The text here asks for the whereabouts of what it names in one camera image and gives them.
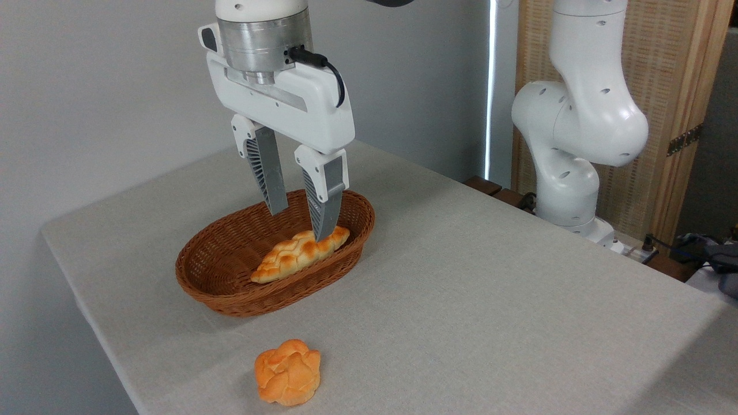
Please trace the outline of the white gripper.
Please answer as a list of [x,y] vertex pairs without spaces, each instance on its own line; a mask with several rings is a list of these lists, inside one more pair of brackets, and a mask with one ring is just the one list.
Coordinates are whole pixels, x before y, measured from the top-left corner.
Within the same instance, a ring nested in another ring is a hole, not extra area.
[[337,226],[342,192],[349,187],[343,147],[355,137],[339,71],[327,57],[301,45],[265,50],[272,68],[245,71],[227,62],[217,24],[200,27],[198,37],[214,91],[236,113],[231,126],[238,153],[248,161],[271,215],[288,207],[275,130],[303,144],[295,160],[302,168],[312,231],[316,241],[326,239]]

